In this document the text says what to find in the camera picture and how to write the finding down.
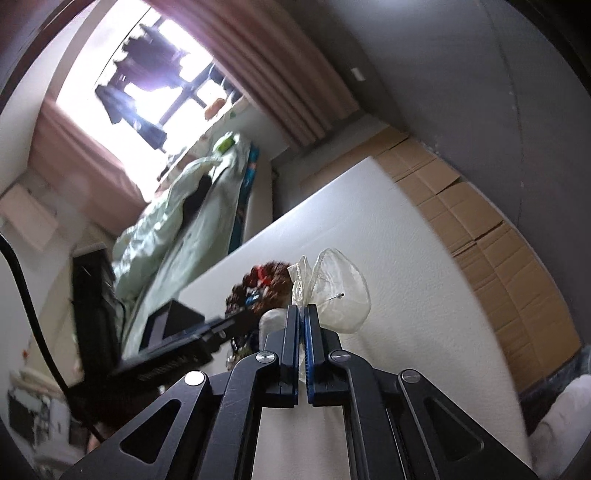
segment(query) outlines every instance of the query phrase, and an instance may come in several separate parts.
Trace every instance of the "clear plastic bag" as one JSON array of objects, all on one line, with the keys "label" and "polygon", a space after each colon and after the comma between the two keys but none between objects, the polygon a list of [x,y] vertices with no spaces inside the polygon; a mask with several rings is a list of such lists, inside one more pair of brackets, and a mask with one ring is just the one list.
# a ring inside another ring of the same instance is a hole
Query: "clear plastic bag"
[{"label": "clear plastic bag", "polygon": [[265,312],[259,321],[259,348],[263,350],[267,335],[285,328],[287,309],[272,309]]},{"label": "clear plastic bag", "polygon": [[340,251],[320,252],[314,268],[306,256],[288,268],[294,283],[291,301],[316,304],[320,325],[338,333],[355,333],[369,315],[371,300],[365,278]]}]

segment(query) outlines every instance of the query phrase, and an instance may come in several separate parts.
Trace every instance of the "pink curtain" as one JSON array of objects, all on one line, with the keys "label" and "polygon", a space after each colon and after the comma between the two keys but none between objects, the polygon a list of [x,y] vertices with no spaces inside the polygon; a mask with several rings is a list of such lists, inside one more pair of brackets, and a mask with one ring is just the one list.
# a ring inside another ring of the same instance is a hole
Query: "pink curtain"
[{"label": "pink curtain", "polygon": [[232,83],[301,147],[359,109],[320,50],[274,0],[148,0],[208,49]]},{"label": "pink curtain", "polygon": [[119,235],[146,203],[121,162],[46,98],[37,117],[28,164],[92,222]]}]

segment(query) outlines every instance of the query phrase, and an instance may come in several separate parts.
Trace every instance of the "red object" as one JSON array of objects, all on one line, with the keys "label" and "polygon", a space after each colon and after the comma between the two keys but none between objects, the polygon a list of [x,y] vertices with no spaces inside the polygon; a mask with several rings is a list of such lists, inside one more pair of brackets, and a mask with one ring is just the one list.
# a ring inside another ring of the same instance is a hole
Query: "red object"
[{"label": "red object", "polygon": [[263,285],[266,285],[267,287],[269,287],[271,285],[272,278],[267,275],[265,268],[262,265],[257,265],[255,268],[256,268],[256,275],[258,276],[259,281]]}]

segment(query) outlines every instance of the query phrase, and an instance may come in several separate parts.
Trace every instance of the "stack of cardboard boxes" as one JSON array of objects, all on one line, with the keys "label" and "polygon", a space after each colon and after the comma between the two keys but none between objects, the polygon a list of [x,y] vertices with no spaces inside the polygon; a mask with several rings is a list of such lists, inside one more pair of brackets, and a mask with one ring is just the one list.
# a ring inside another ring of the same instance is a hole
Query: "stack of cardboard boxes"
[{"label": "stack of cardboard boxes", "polygon": [[302,190],[311,194],[374,156],[419,208],[472,286],[517,391],[557,370],[578,351],[580,340],[558,288],[529,245],[459,173],[417,141],[390,127],[379,135],[379,141],[366,142],[369,147],[362,144],[305,179]]}]

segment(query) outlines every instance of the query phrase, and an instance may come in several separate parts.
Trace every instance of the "black cable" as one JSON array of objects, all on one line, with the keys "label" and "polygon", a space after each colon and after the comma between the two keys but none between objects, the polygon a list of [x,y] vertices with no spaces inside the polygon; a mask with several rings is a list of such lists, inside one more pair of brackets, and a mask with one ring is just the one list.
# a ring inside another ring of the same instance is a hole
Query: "black cable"
[{"label": "black cable", "polygon": [[49,347],[45,342],[45,338],[43,336],[43,331],[41,330],[41,326],[39,325],[39,320],[37,319],[37,314],[35,312],[35,307],[33,306],[33,301],[31,300],[31,294],[29,293],[29,289],[27,287],[27,281],[25,280],[25,275],[22,273],[21,264],[18,261],[17,255],[8,243],[8,241],[4,238],[4,236],[0,233],[0,253],[6,259],[10,271],[12,272],[12,276],[14,277],[14,281],[17,285],[18,292],[21,296],[22,306],[25,309],[25,314],[27,314],[27,319],[29,320],[29,325],[31,326],[31,330],[33,332],[33,337],[35,337],[35,341],[41,351],[41,355],[43,356],[43,360],[47,364],[49,371],[53,375],[53,378],[57,382],[57,385],[60,387],[61,391],[64,393],[64,397],[66,398],[70,408],[76,413],[78,413],[82,418],[82,423],[84,426],[93,434],[99,442],[104,442],[105,438],[99,433],[96,427],[92,424],[89,420],[86,413],[76,405],[74,399],[72,399],[69,395],[69,388],[61,376],[61,373],[51,356],[49,351]]}]

